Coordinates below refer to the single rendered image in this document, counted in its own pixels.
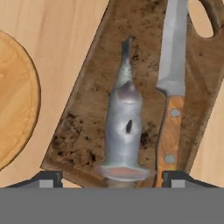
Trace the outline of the dark brown wooden cutting board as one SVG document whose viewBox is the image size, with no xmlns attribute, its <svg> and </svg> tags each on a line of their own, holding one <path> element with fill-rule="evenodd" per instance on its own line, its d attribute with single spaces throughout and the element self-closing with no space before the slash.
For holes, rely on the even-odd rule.
<svg viewBox="0 0 224 224">
<path fill-rule="evenodd" d="M 155 166 L 155 148 L 165 107 L 156 89 L 161 36 L 168 0 L 109 0 L 87 58 L 42 163 L 77 185 L 103 186 L 96 167 L 104 159 L 104 123 L 109 92 L 131 38 L 130 61 L 143 96 L 139 162 Z M 224 80 L 224 0 L 188 0 L 185 104 L 178 167 L 190 171 L 215 98 Z"/>
</svg>

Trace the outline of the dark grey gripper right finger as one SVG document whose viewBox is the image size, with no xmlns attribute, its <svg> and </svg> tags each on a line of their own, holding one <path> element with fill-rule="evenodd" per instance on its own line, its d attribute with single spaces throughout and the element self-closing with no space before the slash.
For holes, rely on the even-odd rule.
<svg viewBox="0 0 224 224">
<path fill-rule="evenodd" d="M 192 178 L 184 171 L 163 171 L 162 172 L 162 187 L 168 188 L 189 188 L 189 187 L 210 187 L 217 188 L 217 185 L 212 185 Z"/>
</svg>

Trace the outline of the grey fish meat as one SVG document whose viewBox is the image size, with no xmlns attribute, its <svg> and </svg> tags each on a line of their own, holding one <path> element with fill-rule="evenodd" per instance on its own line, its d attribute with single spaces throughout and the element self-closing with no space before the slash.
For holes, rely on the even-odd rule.
<svg viewBox="0 0 224 224">
<path fill-rule="evenodd" d="M 121 43 L 121 63 L 108 99 L 104 161 L 97 167 L 109 188 L 133 188 L 156 175 L 139 164 L 143 98 L 133 81 L 131 40 Z"/>
</svg>

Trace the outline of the wooden-handled kitchen knife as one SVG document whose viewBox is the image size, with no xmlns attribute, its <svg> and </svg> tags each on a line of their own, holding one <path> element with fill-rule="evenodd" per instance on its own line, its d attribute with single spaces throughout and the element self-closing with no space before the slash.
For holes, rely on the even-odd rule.
<svg viewBox="0 0 224 224">
<path fill-rule="evenodd" d="M 186 28 L 187 0 L 167 0 L 156 85 L 165 95 L 165 107 L 157 140 L 155 187 L 162 186 L 162 172 L 177 169 L 186 93 Z"/>
</svg>

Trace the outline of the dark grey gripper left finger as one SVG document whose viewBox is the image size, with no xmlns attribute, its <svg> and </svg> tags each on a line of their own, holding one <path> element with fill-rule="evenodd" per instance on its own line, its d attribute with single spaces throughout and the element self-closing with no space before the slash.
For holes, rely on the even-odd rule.
<svg viewBox="0 0 224 224">
<path fill-rule="evenodd" d="M 37 187 L 37 188 L 62 188 L 60 171 L 40 171 L 30 179 L 8 185 L 8 188 Z"/>
</svg>

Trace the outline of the round light wooden plate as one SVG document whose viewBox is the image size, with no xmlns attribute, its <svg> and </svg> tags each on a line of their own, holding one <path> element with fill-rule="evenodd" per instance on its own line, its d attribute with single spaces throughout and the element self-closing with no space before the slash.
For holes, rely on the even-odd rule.
<svg viewBox="0 0 224 224">
<path fill-rule="evenodd" d="M 41 88 L 25 48 L 0 30 L 0 171 L 30 140 L 37 124 Z"/>
</svg>

